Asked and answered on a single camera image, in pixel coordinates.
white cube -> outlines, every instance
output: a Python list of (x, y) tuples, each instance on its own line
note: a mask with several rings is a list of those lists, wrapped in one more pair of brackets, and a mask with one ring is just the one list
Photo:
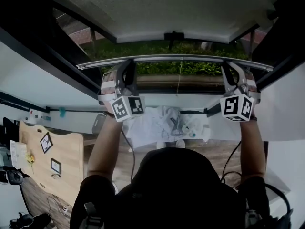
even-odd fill
[(139, 96), (121, 96), (110, 101), (117, 122), (145, 114), (145, 99)]
[(233, 95), (220, 99), (223, 117), (231, 121), (249, 121), (254, 98), (245, 94)]

floor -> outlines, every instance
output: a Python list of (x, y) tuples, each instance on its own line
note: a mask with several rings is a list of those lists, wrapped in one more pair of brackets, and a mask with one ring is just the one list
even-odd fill
[[(186, 141), (186, 148), (192, 149), (206, 156), (211, 161), (218, 175), (222, 174), (224, 165), (236, 145), (236, 142), (231, 141), (209, 140), (207, 143), (204, 143), (203, 140)], [(86, 164), (89, 160), (92, 148), (93, 145), (86, 146), (84, 148), (84, 170), (86, 170)], [(119, 191), (130, 182), (132, 170), (132, 152), (129, 152), (129, 149), (130, 147), (128, 146), (126, 141), (121, 138), (118, 161), (113, 174), (113, 182), (115, 183)], [(155, 145), (148, 145), (135, 149), (135, 173), (139, 168), (141, 160), (151, 150), (155, 150)], [(237, 151), (232, 156), (227, 166), (226, 172), (240, 172), (241, 168), (239, 159), (240, 152)], [(239, 184), (239, 181), (240, 178), (236, 174), (231, 174), (226, 177), (226, 183), (232, 187), (237, 186)], [(65, 201), (61, 200), (60, 198), (56, 198), (51, 194), (45, 193), (31, 178), (25, 179), (24, 183), (22, 184), (22, 189), (25, 200), (29, 207), (29, 211), (32, 215), (49, 213), (52, 216), (54, 223), (49, 224), (48, 228), (51, 229), (54, 226), (57, 226), (59, 229), (69, 228), (71, 208), (69, 208), (68, 213), (63, 216), (62, 214), (60, 214), (59, 209), (54, 202), (54, 199), (61, 205), (66, 205)]]

forearm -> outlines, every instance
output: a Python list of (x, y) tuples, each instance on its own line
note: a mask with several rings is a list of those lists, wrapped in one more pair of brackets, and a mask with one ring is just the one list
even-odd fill
[(266, 158), (264, 145), (257, 122), (241, 122), (242, 147), (241, 147), (241, 167), (242, 182), (252, 176), (264, 177), (266, 170)]
[(112, 181), (119, 150), (122, 123), (106, 117), (89, 158), (87, 176), (101, 175)]

white shoe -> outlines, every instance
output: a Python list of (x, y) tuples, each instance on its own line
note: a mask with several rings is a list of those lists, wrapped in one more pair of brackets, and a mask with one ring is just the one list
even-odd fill
[(178, 147), (178, 148), (185, 148), (185, 141), (183, 139), (178, 140), (176, 142), (176, 147)]
[(166, 147), (166, 143), (165, 142), (157, 142), (157, 149), (161, 149), (161, 148), (165, 148)]

green hedge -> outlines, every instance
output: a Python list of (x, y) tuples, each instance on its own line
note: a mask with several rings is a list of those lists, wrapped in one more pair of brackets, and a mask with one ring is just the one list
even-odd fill
[[(237, 59), (247, 59), (241, 45), (224, 45), (213, 43), (212, 49), (204, 51), (198, 42), (176, 42), (171, 51), (168, 50), (168, 42), (133, 42), (124, 44), (113, 44), (105, 39), (96, 42), (97, 55), (93, 54), (92, 44), (82, 45), (92, 60), (118, 58), (134, 55), (148, 54), (198, 54), (222, 56)], [(155, 62), (138, 63), (138, 74), (179, 74), (181, 62)], [(102, 67), (105, 73), (110, 67)], [(200, 74), (208, 76), (222, 75), (220, 64), (209, 62), (183, 62), (181, 74)]]

